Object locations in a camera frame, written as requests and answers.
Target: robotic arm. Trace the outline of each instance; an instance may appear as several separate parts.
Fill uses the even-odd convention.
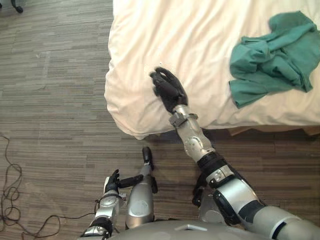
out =
[[[213,200],[229,225],[241,223],[247,230],[277,240],[320,239],[320,228],[281,208],[259,200],[247,181],[219,155],[188,107],[187,95],[179,80],[158,67],[150,74],[154,93],[172,114],[169,121],[177,130],[185,152],[199,166]]]
[[[120,207],[124,199],[119,195],[118,189],[128,188],[141,182],[144,175],[118,179],[119,170],[107,176],[103,186],[103,196],[97,201],[97,211],[89,227],[78,240],[106,240],[112,236],[117,222]]]

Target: cable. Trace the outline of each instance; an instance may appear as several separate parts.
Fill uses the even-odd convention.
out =
[[[18,200],[18,198],[20,197],[19,186],[21,184],[22,177],[23,177],[22,168],[20,167],[19,164],[11,163],[9,161],[8,147],[10,144],[10,139],[6,136],[3,136],[3,135],[1,135],[1,137],[3,137],[4,139],[7,140],[7,144],[6,144],[5,151],[4,151],[4,158],[7,161],[7,163],[9,164],[9,166],[6,168],[6,171],[5,171],[4,185],[2,188],[3,193],[1,196],[1,202],[0,202],[0,208],[1,208],[0,222],[2,222],[2,227],[0,228],[0,233],[5,230],[6,226],[13,226],[13,225],[17,224],[23,230],[23,232],[21,233],[22,240],[25,239],[24,238],[25,236],[31,236],[31,237],[34,237],[34,239],[42,239],[42,238],[47,238],[47,237],[57,235],[59,233],[60,228],[61,228],[60,219],[77,220],[77,219],[81,219],[81,218],[88,216],[88,215],[96,214],[97,203],[94,205],[94,212],[90,212],[90,213],[84,214],[82,216],[77,216],[77,217],[59,216],[59,215],[53,214],[53,215],[50,215],[49,217],[46,218],[46,220],[43,222],[42,226],[40,227],[40,229],[37,232],[32,233],[28,229],[26,229],[26,227],[24,227],[20,223],[21,210],[17,206],[14,205],[14,201]],[[8,176],[9,176],[10,171],[16,171],[18,173],[18,177],[16,178],[15,181],[13,181],[13,183],[11,183],[9,186],[7,186]],[[9,206],[6,208],[4,208],[5,201],[9,201]],[[11,215],[13,215],[14,213],[16,213],[18,217],[16,217],[16,218],[11,217]],[[52,218],[57,219],[57,224],[58,224],[57,231],[52,234],[48,234],[48,235],[40,235],[40,233],[45,228],[48,221]]]

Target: mattress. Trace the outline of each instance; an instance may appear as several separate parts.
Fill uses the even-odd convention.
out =
[[[114,0],[107,110],[123,132],[137,138],[172,130],[149,77],[161,66],[179,78],[204,129],[320,125],[319,65],[308,93],[272,93],[241,109],[231,97],[233,47],[242,36],[268,34],[270,17],[293,11],[320,27],[318,0]]]

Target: green towel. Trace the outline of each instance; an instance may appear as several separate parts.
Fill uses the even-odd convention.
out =
[[[271,33],[242,37],[231,54],[229,82],[238,108],[268,93],[312,89],[310,73],[320,61],[320,32],[302,12],[287,12],[269,20]]]

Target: white duvet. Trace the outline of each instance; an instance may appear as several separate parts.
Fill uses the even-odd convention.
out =
[[[202,128],[320,125],[320,66],[308,93],[269,94],[241,109],[231,98],[233,47],[242,36],[268,34],[270,17],[292,11],[320,29],[319,0],[114,0],[107,110],[122,131],[138,138],[172,130],[149,77],[162,66],[181,81]]]

